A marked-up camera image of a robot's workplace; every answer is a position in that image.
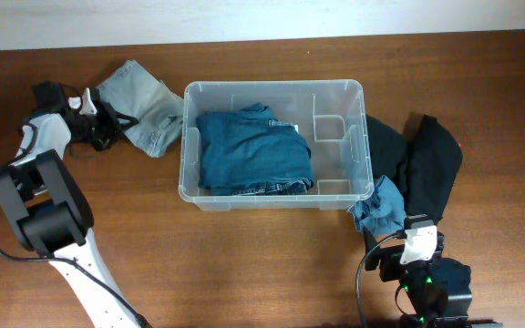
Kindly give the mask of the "dark blue jeans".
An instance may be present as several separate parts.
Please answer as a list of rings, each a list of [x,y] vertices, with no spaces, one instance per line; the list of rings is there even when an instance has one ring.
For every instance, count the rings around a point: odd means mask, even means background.
[[[312,151],[294,124],[262,103],[196,118],[201,135],[198,186],[213,196],[280,196],[314,186]]]

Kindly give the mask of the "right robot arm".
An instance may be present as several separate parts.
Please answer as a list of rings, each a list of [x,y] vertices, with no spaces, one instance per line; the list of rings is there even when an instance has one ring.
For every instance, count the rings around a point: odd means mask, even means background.
[[[469,319],[468,309],[472,303],[471,268],[460,261],[442,256],[445,240],[442,233],[435,233],[436,248],[430,259],[406,263],[401,261],[406,244],[383,246],[393,239],[408,241],[406,231],[396,231],[381,241],[377,241],[367,230],[363,233],[366,252],[355,277],[359,312],[363,311],[359,294],[361,273],[378,269],[380,280],[396,282],[395,294],[404,292],[414,309],[412,313],[402,313],[398,320],[400,327],[483,328],[503,325],[491,319]]]

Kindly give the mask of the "light blue jeans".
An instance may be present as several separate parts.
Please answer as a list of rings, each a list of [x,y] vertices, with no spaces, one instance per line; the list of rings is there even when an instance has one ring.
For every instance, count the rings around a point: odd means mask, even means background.
[[[138,120],[125,136],[150,157],[162,157],[180,136],[183,99],[137,61],[126,61],[98,85],[98,91],[118,113]]]

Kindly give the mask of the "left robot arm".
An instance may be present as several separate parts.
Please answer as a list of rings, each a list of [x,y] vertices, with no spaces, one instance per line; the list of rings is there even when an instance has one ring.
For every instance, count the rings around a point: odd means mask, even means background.
[[[63,162],[67,146],[108,149],[138,124],[100,98],[96,88],[67,95],[67,85],[32,87],[36,109],[23,119],[16,155],[0,166],[0,207],[27,262],[47,262],[66,280],[97,327],[146,327],[104,263],[86,197]]]

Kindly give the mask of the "black garment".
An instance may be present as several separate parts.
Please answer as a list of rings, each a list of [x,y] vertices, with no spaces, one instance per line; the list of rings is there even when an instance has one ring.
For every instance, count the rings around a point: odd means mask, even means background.
[[[408,147],[405,211],[438,224],[463,161],[461,146],[436,118],[422,117]]]
[[[408,164],[405,138],[377,118],[366,117],[372,173],[386,176],[396,185],[406,182]]]

